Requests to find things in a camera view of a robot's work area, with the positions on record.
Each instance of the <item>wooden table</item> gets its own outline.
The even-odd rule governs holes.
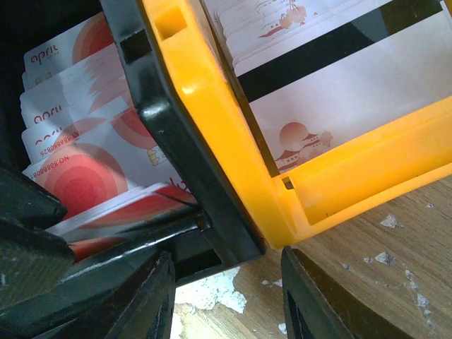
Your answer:
[[[414,338],[452,338],[452,177],[389,201],[295,247],[374,311]],[[381,224],[393,215],[399,227]],[[388,252],[392,266],[374,258]],[[243,314],[177,305],[182,339],[285,338],[281,251],[246,263],[234,279]]]

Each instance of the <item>white paint speck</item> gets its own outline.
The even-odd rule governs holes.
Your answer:
[[[192,304],[197,309],[213,309],[221,303],[236,312],[243,313],[245,296],[234,288],[234,278],[240,267],[226,270],[176,290],[176,304]]]
[[[182,325],[181,317],[177,313],[173,313],[169,339],[181,339],[182,332],[184,332],[184,325]]]
[[[425,325],[428,327],[428,328],[430,328],[430,329],[433,329],[435,326],[433,325],[433,321],[431,321],[430,319],[428,319],[426,322],[425,322]]]
[[[394,266],[396,264],[396,258],[390,255],[388,252],[382,252],[378,256],[375,257],[379,263],[384,263],[388,266]]]
[[[279,280],[273,281],[273,284],[276,285],[276,286],[282,287],[283,286],[283,279],[279,279]]]
[[[287,328],[286,328],[286,326],[285,326],[285,323],[280,323],[280,324],[278,325],[278,328],[280,329],[280,331],[281,331],[282,334],[287,335]]]
[[[381,225],[384,227],[389,228],[396,228],[396,227],[403,227],[396,219],[396,216],[394,214],[388,214],[386,218],[382,222],[380,222]]]
[[[419,285],[417,283],[415,283],[414,281],[410,281],[410,289],[412,290],[416,290],[419,288]]]
[[[421,295],[420,293],[417,293],[417,307],[427,307],[429,306],[429,301],[426,297]]]

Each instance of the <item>yellow plastic holder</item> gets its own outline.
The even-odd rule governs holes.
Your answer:
[[[449,8],[452,1],[446,0]],[[143,0],[191,118],[273,248],[452,174],[452,97],[270,176],[210,43],[199,3]]]

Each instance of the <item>card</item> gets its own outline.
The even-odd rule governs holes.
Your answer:
[[[234,72],[239,77],[391,1],[349,0],[342,6],[332,10],[331,13],[333,15],[329,16],[328,13],[325,13],[323,17],[319,16],[320,22],[316,22],[316,19],[306,23],[287,34],[287,36],[271,40],[252,52],[239,57],[234,61]]]
[[[103,88],[97,88],[97,81],[108,82],[108,84]],[[28,102],[27,108],[22,110],[22,118],[27,128],[40,124],[55,114],[67,114],[72,109],[79,109],[81,112],[89,114],[120,96],[123,97],[124,101],[131,103],[129,85],[125,76],[113,81],[109,79],[109,76],[101,76],[90,82],[90,85],[81,86],[75,91],[77,93],[74,95],[68,97],[55,95],[48,100],[35,102],[34,105]]]
[[[285,0],[268,1],[268,3],[269,4],[266,6],[257,6],[251,11],[251,13],[244,16],[240,21],[236,21],[235,23],[225,27],[223,31],[225,37],[229,37],[240,30],[246,29],[246,27],[253,25],[256,21],[265,20],[267,16],[271,16],[275,12],[282,8],[286,8],[287,6]]]
[[[243,1],[241,4],[236,5],[229,10],[223,12],[220,16],[221,26],[226,32],[228,29],[233,28],[237,24],[243,23],[250,16],[257,16],[263,14],[265,11],[272,12],[277,10],[277,8],[289,4],[293,0],[276,0],[276,1],[257,1],[248,0]]]
[[[281,172],[452,95],[445,13],[398,5],[394,0],[272,61],[278,70],[290,65],[290,73],[266,64],[248,73],[249,83],[239,77]],[[407,13],[405,28],[387,21],[391,11]],[[338,49],[343,38],[351,43]]]
[[[103,13],[83,21],[25,53],[23,61],[28,76],[28,88],[113,43]]]
[[[27,89],[28,89],[27,72],[23,72],[23,73],[22,73],[22,85],[23,85],[23,89],[24,89],[24,90],[27,90]]]
[[[268,44],[271,40],[287,38],[297,31],[299,34],[313,25],[319,24],[338,12],[343,11],[362,0],[296,0],[286,7],[280,8],[273,15],[264,20],[255,22],[229,36],[226,40],[230,50],[233,64],[237,64],[238,58],[254,49]]]
[[[93,113],[78,107],[69,107],[66,114],[55,114],[22,132],[22,141],[31,163],[45,159],[53,152],[73,143],[77,138],[95,128],[98,124],[112,120],[128,109],[122,97],[117,97]]]
[[[62,102],[64,106],[80,102],[114,79],[124,76],[116,48],[111,46],[106,50],[22,93],[20,107],[24,121],[24,116],[36,111],[48,112]]]
[[[164,182],[187,190],[132,110],[99,124],[23,174],[66,206],[66,218],[137,186]]]
[[[175,186],[136,187],[50,227],[47,232],[63,237],[77,262],[149,232],[155,222],[195,208],[194,197]]]

